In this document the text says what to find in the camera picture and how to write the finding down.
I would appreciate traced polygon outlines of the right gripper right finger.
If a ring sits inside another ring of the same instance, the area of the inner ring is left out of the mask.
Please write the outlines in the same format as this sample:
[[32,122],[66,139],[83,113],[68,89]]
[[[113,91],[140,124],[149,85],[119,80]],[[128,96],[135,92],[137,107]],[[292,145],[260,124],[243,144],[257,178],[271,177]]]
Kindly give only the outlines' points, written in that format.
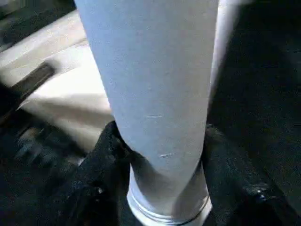
[[203,168],[217,225],[294,225],[284,193],[212,125],[206,126]]

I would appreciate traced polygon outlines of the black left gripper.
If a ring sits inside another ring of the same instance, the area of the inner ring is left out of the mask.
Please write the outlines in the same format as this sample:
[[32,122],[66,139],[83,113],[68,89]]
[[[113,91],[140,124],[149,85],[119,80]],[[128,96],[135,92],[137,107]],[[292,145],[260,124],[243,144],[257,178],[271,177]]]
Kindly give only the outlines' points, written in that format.
[[[28,118],[20,109],[21,103],[55,74],[51,63],[41,63],[23,79],[9,88],[0,84],[0,126],[12,121]],[[18,150],[14,159],[27,165],[76,164],[80,160],[80,149],[68,136],[58,131],[30,128],[17,140]]]

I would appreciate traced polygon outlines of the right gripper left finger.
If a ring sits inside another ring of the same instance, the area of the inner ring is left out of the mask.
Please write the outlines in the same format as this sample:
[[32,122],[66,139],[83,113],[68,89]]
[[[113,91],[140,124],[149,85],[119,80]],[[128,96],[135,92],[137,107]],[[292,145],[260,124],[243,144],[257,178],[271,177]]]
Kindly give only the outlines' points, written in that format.
[[132,151],[116,122],[109,122],[95,148],[54,199],[55,226],[135,226],[127,203]]

